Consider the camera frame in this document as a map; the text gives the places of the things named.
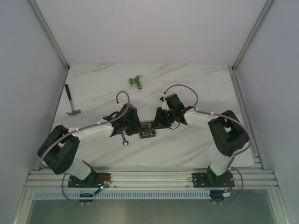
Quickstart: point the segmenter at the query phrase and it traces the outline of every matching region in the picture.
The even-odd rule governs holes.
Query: green object
[[[141,78],[142,76],[136,76],[135,78],[129,78],[128,83],[130,85],[133,85],[134,83],[137,84],[138,89],[142,89],[142,86],[140,84],[139,78]]]

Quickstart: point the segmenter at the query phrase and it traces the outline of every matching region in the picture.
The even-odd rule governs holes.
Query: wall
[[[65,72],[26,0],[0,1],[0,223],[11,223]]]
[[[277,0],[238,75],[249,118],[274,169],[293,223],[299,223],[299,1]]]
[[[266,0],[36,0],[67,62],[235,62]]]

